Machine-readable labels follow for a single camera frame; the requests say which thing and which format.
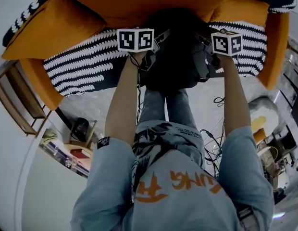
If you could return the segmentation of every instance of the shirt sleeve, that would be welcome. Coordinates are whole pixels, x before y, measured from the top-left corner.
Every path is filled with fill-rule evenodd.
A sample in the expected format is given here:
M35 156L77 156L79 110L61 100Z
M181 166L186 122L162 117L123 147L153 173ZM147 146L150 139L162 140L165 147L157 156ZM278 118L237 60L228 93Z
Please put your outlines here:
M219 182L236 206L248 205L263 218L264 229L272 222L273 190L263 175L251 127L232 131L222 145Z
M109 231L121 225L132 205L134 159L131 146L118 139L109 138L94 150L87 186L73 209L72 231Z

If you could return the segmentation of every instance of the gray floor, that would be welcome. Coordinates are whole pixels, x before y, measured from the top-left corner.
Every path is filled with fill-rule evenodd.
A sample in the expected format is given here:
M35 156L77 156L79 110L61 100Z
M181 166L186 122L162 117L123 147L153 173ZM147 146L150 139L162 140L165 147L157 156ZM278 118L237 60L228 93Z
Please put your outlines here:
M292 73L287 61L290 55L290 52L287 52L283 72L288 72L288 75L294 76L295 74ZM243 77L241 78L241 82L248 102L260 96L269 96L274 101L278 96L277 99L281 100L278 105L279 110L283 114L283 117L287 119L290 110L287 103L278 94L278 91L279 89L283 90L290 100L294 92L284 77L280 77L276 88L272 91L268 91L255 77ZM107 89L84 95L70 96L63 100L60 109L70 119L83 117L90 122L97 120L96 135L103 137L105 118L114 90ZM144 91L145 89L142 88L141 100L143 99ZM206 83L199 83L194 88L188 89L187 93L198 129L206 129L211 131L215 138L220 137L224 119L224 108L223 106L218 107L217 104L213 103L213 100L216 97L224 97L224 79L211 78ZM209 143L206 146L209 151L217 148L215 142L210 142L211 139L205 133L203 134L203 138L205 144ZM213 173L212 166L208 166L207 170Z

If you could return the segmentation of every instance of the t-shirt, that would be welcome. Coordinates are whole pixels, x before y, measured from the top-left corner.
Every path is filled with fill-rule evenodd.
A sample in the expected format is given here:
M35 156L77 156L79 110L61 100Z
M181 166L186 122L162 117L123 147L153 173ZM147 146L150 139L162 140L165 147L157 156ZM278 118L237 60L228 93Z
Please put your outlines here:
M171 126L165 121L139 124L136 154L118 139L104 138L98 144L87 187L73 209L72 230L244 230L237 213L241 206L249 206L255 219L258 227L252 230L269 230L273 192L251 128L238 128L226 137L217 180L200 160L199 132L166 123Z

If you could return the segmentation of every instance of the blue pants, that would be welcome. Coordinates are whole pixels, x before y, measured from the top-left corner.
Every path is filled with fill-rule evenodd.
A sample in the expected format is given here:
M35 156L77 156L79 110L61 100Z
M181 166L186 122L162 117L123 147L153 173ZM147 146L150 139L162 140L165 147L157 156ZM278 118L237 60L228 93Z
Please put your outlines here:
M165 100L170 122L197 129L185 89L166 92L146 89L139 123L151 120L165 121Z

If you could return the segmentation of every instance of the sofa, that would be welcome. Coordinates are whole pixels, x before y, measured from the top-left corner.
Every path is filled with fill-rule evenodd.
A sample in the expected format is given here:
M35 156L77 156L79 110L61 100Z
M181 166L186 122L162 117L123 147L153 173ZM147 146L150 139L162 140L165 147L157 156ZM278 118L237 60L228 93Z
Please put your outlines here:
M246 21L265 27L267 55L258 80L269 90L278 81L286 53L289 13L268 13L258 0L48 0L10 40L2 58L19 60L33 88L50 110L61 96L43 67L50 58L104 27L141 26L159 9L185 7L205 22Z

